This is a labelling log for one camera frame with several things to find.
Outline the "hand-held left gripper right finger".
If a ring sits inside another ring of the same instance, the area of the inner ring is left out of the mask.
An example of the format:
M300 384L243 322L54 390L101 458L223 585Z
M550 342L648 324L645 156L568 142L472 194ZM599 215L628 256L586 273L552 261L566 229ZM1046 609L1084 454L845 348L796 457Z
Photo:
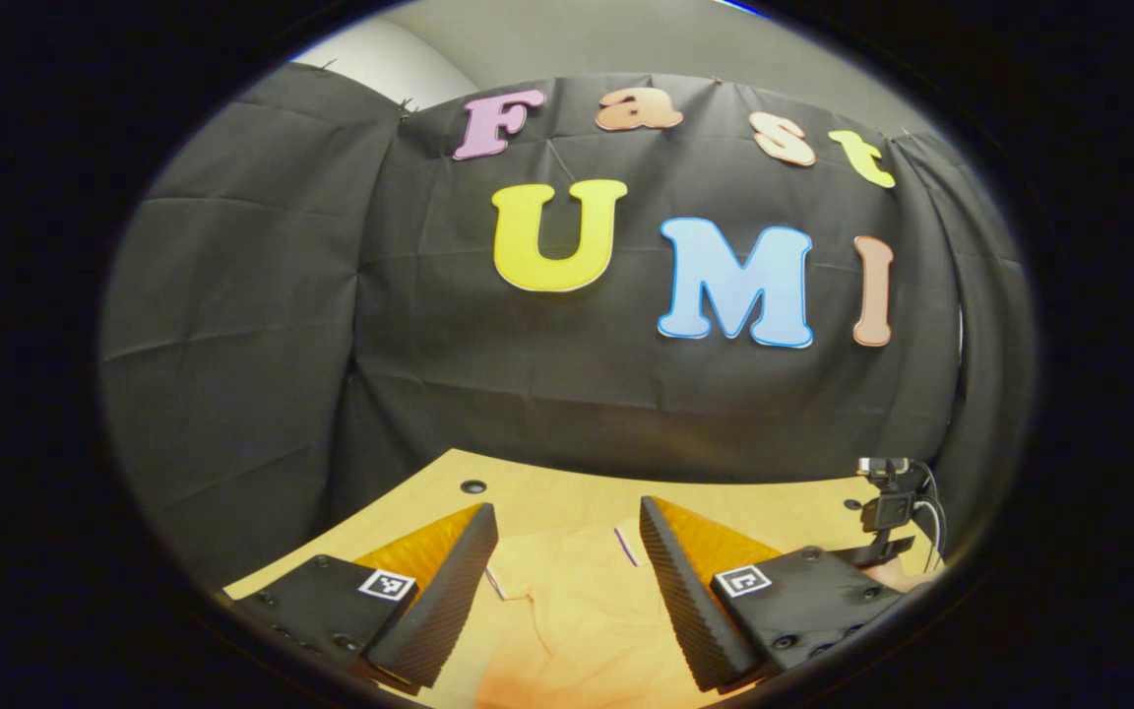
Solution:
M640 503L638 533L689 675L720 694L855 638L902 596L869 569L908 551L906 539L779 551L655 495Z

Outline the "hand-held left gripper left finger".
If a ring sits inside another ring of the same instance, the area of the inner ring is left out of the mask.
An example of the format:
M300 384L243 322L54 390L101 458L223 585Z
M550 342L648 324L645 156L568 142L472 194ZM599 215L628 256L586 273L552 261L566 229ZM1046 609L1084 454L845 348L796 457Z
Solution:
M498 545L491 503L361 510L226 583L226 606L330 673L414 695L458 645Z

